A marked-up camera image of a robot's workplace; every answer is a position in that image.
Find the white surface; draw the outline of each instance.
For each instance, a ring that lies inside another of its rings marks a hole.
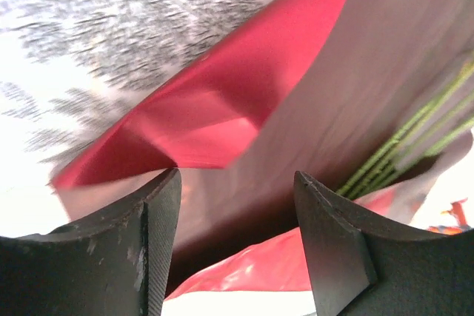
[[[465,198],[469,199],[463,204],[464,214],[467,223],[474,226],[474,146],[457,164],[439,176],[410,225],[420,229],[456,226],[453,216],[441,213],[450,210],[451,203]]]
[[[305,316],[316,311],[312,292],[191,292],[166,300],[162,316]]]

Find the green stick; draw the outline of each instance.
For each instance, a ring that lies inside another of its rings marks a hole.
[[[445,124],[447,124],[454,116],[466,109],[466,107],[471,104],[474,100],[474,92],[470,93],[466,98],[461,100],[455,107],[453,107],[445,116],[439,119],[434,125],[432,125],[423,135],[416,139],[416,141],[408,147],[405,152],[397,156],[395,162],[391,164],[389,169],[385,169],[381,174],[375,178],[369,186],[362,192],[362,195],[365,195],[369,192],[379,189],[380,184],[384,181],[387,176],[392,172],[393,168],[396,167],[396,164],[400,162],[403,158],[411,154],[417,147],[419,147],[423,142],[425,142],[432,135],[441,129]]]
[[[390,185],[395,179],[400,177],[402,174],[406,173],[409,169],[413,168],[417,163],[421,161],[422,158],[425,157],[434,157],[439,155],[441,152],[443,152],[446,147],[451,144],[457,137],[462,134],[463,132],[466,132],[470,128],[474,127],[474,116],[466,120],[463,124],[458,126],[456,129],[454,129],[449,135],[443,137],[441,140],[439,140],[437,143],[432,145],[427,151],[425,151],[424,155],[417,159],[414,160],[411,164],[409,164],[405,169],[395,171],[393,174],[388,176],[385,180],[383,180],[378,186],[377,189],[385,188],[386,186]]]
[[[348,198],[357,198],[358,194],[364,191],[369,182],[379,175],[385,168],[390,159],[397,154],[396,149],[390,149],[396,144],[406,143],[413,135],[422,128],[435,112],[449,99],[449,97],[461,87],[467,79],[474,73],[474,61],[466,63],[455,80],[451,82],[443,93],[432,99],[427,105],[421,108],[390,140],[387,142],[357,173],[338,191],[340,195],[346,194],[352,189],[354,183],[361,179],[366,172],[368,174],[362,182],[347,195]]]

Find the patterned surface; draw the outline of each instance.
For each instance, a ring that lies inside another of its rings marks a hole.
[[[51,175],[270,1],[0,0],[1,201],[57,200]]]
[[[147,204],[148,316],[160,316],[181,206],[181,178],[171,178]]]

